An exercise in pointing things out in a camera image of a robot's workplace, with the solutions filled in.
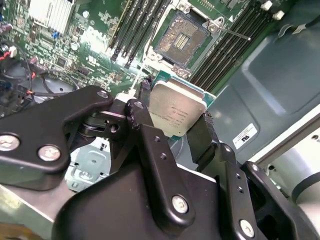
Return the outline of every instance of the capacitor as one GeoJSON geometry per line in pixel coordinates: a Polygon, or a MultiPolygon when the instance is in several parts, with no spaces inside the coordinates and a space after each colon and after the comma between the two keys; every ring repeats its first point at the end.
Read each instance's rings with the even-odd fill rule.
{"type": "Polygon", "coordinates": [[[82,13],[82,16],[83,16],[85,19],[87,19],[87,18],[89,18],[90,13],[86,10],[86,11],[84,11],[84,12],[82,13]]]}
{"type": "Polygon", "coordinates": [[[70,47],[73,51],[77,51],[80,48],[80,45],[77,42],[72,42],[70,43],[70,47]]]}
{"type": "Polygon", "coordinates": [[[14,27],[10,23],[3,24],[3,25],[0,26],[0,35],[8,33],[12,29],[14,29],[14,27]]]}

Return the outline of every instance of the metal screw hole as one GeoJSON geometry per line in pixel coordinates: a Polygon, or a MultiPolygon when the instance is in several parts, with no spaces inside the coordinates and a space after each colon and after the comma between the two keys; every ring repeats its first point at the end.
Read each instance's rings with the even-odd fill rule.
{"type": "Polygon", "coordinates": [[[110,126],[110,131],[111,131],[111,133],[116,133],[117,131],[119,130],[119,125],[118,124],[112,124],[111,126],[110,126]]]}

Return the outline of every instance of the motherboard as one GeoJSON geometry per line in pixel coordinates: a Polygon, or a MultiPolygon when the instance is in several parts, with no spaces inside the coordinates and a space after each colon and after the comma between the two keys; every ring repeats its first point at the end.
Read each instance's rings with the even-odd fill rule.
{"type": "Polygon", "coordinates": [[[165,71],[215,92],[293,2],[5,0],[0,20],[12,29],[1,37],[79,87],[133,95],[146,76],[165,71]]]}

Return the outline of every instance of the gray panel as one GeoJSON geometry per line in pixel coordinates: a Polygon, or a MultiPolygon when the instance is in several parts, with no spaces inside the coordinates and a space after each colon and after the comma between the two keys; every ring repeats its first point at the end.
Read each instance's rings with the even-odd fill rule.
{"type": "MultiPolygon", "coordinates": [[[[319,14],[319,1],[301,1],[286,21],[307,23],[319,14]]],[[[319,24],[276,38],[274,34],[262,41],[209,110],[218,137],[235,150],[241,163],[320,104],[319,24]],[[258,133],[236,149],[233,139],[251,123],[258,133]]]]}

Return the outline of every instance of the heatsink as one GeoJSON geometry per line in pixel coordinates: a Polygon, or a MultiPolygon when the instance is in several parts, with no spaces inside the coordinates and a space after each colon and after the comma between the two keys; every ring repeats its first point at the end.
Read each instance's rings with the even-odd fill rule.
{"type": "Polygon", "coordinates": [[[31,0],[29,18],[33,19],[35,24],[64,35],[75,6],[74,1],[68,0],[31,0]]]}

